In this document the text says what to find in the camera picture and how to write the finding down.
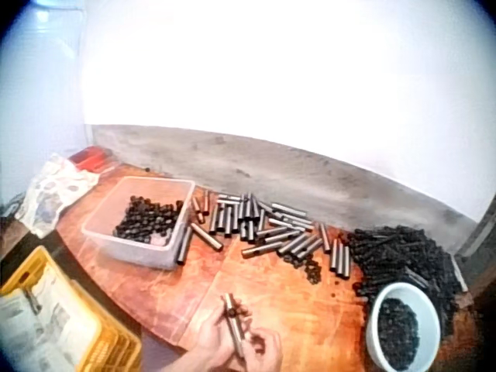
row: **hand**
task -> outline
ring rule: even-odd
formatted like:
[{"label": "hand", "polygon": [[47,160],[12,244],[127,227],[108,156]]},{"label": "hand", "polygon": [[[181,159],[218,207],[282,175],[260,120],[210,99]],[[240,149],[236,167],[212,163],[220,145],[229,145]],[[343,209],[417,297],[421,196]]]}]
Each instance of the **hand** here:
[{"label": "hand", "polygon": [[[245,332],[251,322],[251,319],[248,318],[251,312],[241,305],[241,301],[238,298],[235,299],[235,303]],[[208,356],[210,368],[224,365],[234,354],[233,338],[231,337],[224,311],[224,302],[219,302],[212,314],[201,325],[195,347],[199,353]]]},{"label": "hand", "polygon": [[279,333],[265,328],[252,329],[250,333],[252,342],[243,340],[247,372],[279,372],[282,364]]}]

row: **crumpled bag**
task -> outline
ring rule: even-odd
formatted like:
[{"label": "crumpled bag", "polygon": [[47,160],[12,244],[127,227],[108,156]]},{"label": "crumpled bag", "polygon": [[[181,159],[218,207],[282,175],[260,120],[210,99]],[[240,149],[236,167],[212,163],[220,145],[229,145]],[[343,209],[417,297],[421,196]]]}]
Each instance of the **crumpled bag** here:
[{"label": "crumpled bag", "polygon": [[53,154],[31,181],[15,217],[42,239],[55,229],[64,208],[91,190],[98,178],[99,174],[78,170],[69,160]]}]

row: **white bowl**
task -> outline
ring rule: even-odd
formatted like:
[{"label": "white bowl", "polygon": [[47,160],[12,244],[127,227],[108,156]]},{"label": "white bowl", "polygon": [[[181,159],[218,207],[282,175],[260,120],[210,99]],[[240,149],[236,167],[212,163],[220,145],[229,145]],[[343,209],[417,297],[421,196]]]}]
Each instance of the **white bowl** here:
[{"label": "white bowl", "polygon": [[396,372],[387,362],[379,343],[377,329],[377,319],[381,310],[382,302],[386,298],[397,298],[404,304],[410,306],[417,316],[418,322],[418,349],[415,359],[405,372],[423,372],[429,369],[436,358],[437,350],[441,340],[441,328],[439,327],[439,317],[434,309],[434,305],[427,295],[417,287],[408,283],[393,283],[385,287],[372,308],[372,312],[367,324],[367,349],[372,360],[387,372]]}]

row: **yellow plastic crate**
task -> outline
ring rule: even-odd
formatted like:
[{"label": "yellow plastic crate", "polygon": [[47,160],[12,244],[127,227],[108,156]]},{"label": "yellow plastic crate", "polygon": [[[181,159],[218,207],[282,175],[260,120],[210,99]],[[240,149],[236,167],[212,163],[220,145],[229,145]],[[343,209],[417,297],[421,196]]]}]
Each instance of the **yellow plastic crate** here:
[{"label": "yellow plastic crate", "polygon": [[61,284],[67,287],[67,291],[74,295],[74,300],[79,303],[83,312],[85,312],[89,318],[95,320],[97,325],[97,332],[76,370],[88,370],[87,366],[104,366],[116,344],[115,330],[109,327],[108,323],[102,321],[98,315],[88,307],[86,302],[81,300],[78,293],[71,287],[69,279],[60,270],[43,246],[38,246],[24,260],[7,283],[2,286],[0,295],[7,295],[17,288],[31,289],[31,287],[42,277],[45,265],[50,265],[56,275],[60,278]]},{"label": "yellow plastic crate", "polygon": [[141,365],[141,340],[109,314],[78,282],[71,281],[71,284],[81,299],[88,303],[88,307],[98,314],[102,321],[107,322],[118,336],[118,341],[110,353],[107,363],[97,369],[101,371],[138,370]]}]

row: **orange wooden tabletop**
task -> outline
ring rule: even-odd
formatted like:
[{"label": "orange wooden tabletop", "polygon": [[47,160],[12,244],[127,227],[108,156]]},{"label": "orange wooden tabletop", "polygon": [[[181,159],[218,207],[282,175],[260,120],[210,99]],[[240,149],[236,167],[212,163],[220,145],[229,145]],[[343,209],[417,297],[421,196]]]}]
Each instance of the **orange wooden tabletop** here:
[{"label": "orange wooden tabletop", "polygon": [[[244,260],[240,250],[247,243],[238,236],[224,239],[221,253],[194,236],[186,265],[172,272],[101,253],[83,236],[81,226],[117,182],[129,175],[157,176],[128,165],[102,175],[98,185],[67,210],[57,231],[95,283],[144,329],[190,349],[219,296],[230,291],[252,310],[253,326],[281,334],[283,370],[373,369],[364,343],[363,300],[351,288],[361,279],[360,269],[353,265],[349,281],[337,279],[321,250],[315,255],[322,265],[322,282],[317,285],[305,279],[302,268],[295,270],[273,253]],[[202,190],[196,188],[195,195],[201,197]],[[329,237],[338,233],[329,227]],[[444,340],[436,363],[454,358],[453,353],[471,353],[476,343],[474,318],[463,310],[456,316],[455,335]]]}]

